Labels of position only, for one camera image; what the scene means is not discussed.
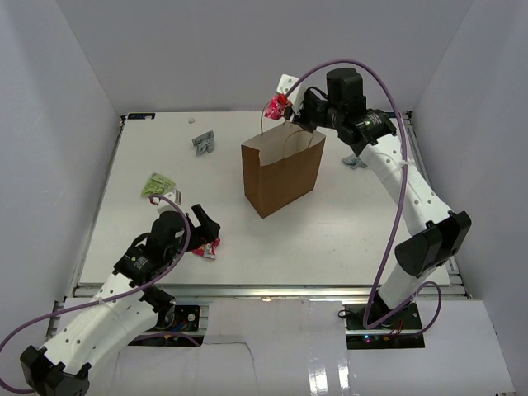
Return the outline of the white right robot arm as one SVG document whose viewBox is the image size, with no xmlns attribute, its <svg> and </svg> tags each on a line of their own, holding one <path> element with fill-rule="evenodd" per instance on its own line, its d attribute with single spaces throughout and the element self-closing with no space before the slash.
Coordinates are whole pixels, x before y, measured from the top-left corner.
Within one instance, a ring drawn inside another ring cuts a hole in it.
<svg viewBox="0 0 528 396">
<path fill-rule="evenodd" d="M 281 114 L 309 132 L 335 130 L 394 200 L 393 226 L 404 223 L 410 237 L 400 244 L 388 242 L 383 258 L 393 254 L 396 264 L 386 281 L 375 276 L 363 317 L 365 328 L 390 329 L 427 278 L 460 250 L 471 219 L 464 211 L 454 212 L 432 190 L 408 157 L 403 122 L 368 107 L 362 76 L 354 68 L 335 68 L 326 81 L 322 92 L 282 75 L 276 89 Z"/>
</svg>

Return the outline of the light green snack packet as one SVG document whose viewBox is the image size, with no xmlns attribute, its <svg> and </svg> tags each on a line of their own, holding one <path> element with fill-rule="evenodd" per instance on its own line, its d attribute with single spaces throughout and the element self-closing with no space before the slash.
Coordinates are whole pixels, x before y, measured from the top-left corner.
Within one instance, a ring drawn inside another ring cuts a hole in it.
<svg viewBox="0 0 528 396">
<path fill-rule="evenodd" d="M 142 198 L 148 198 L 151 195 L 159 194 L 166 195 L 172 194 L 173 200 L 179 205 L 182 202 L 182 194 L 176 188 L 176 183 L 170 178 L 165 177 L 159 173 L 153 172 L 146 181 L 140 196 Z"/>
</svg>

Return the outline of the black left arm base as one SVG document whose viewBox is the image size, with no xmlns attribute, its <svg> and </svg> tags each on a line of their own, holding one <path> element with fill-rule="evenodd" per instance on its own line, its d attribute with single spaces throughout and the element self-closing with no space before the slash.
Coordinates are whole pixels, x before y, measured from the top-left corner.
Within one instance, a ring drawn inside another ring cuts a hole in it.
<svg viewBox="0 0 528 396">
<path fill-rule="evenodd" d="M 200 329 L 201 308 L 197 304 L 172 302 L 165 313 L 158 315 L 158 321 L 146 333 L 137 336 L 134 342 L 155 338 L 180 338 L 184 333 L 197 333 Z"/>
</svg>

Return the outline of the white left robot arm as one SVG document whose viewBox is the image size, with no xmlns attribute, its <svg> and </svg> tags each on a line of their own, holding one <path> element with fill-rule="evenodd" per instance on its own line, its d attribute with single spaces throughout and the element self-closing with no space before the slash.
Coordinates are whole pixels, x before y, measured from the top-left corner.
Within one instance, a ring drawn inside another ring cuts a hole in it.
<svg viewBox="0 0 528 396">
<path fill-rule="evenodd" d="M 220 226 L 200 205 L 198 219 L 165 210 L 147 233 L 140 234 L 113 266 L 104 285 L 80 313 L 43 346 L 27 347 L 21 368 L 31 391 L 39 395 L 84 395 L 97 368 L 153 328 L 169 327 L 175 299 L 153 284 L 186 252 L 212 243 Z"/>
</svg>

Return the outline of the grey snack packet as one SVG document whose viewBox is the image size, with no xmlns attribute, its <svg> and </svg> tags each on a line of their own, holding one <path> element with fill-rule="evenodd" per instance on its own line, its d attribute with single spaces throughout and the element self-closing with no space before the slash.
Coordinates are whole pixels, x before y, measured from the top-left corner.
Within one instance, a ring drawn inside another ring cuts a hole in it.
<svg viewBox="0 0 528 396">
<path fill-rule="evenodd" d="M 367 165 L 355 155 L 350 155 L 343 158 L 342 163 L 350 169 L 367 168 Z"/>
<path fill-rule="evenodd" d="M 195 137 L 192 140 L 192 145 L 196 149 L 196 156 L 201 156 L 204 153 L 212 153 L 215 150 L 214 131 L 210 130 Z"/>
</svg>

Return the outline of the red snack packet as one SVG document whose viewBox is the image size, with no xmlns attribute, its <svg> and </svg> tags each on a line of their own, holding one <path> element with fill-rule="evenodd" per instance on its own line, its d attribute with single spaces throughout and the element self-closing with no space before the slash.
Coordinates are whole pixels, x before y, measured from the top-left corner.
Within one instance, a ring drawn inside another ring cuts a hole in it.
<svg viewBox="0 0 528 396">
<path fill-rule="evenodd" d="M 276 94 L 267 104 L 264 116 L 270 120 L 279 120 L 285 117 L 286 111 L 290 108 L 290 101 L 285 94 Z"/>
</svg>

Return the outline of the red Himalaya Vajomba packet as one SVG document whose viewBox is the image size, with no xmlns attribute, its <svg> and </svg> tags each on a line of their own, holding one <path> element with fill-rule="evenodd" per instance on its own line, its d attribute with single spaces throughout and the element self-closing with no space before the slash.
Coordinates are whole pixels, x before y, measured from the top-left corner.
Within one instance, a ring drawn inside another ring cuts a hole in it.
<svg viewBox="0 0 528 396">
<path fill-rule="evenodd" d="M 216 259 L 216 249 L 220 245 L 220 243 L 221 243 L 221 239 L 217 238 L 213 242 L 205 243 L 201 245 L 200 247 L 193 249 L 191 252 L 198 257 L 203 257 L 209 260 L 215 260 Z"/>
</svg>

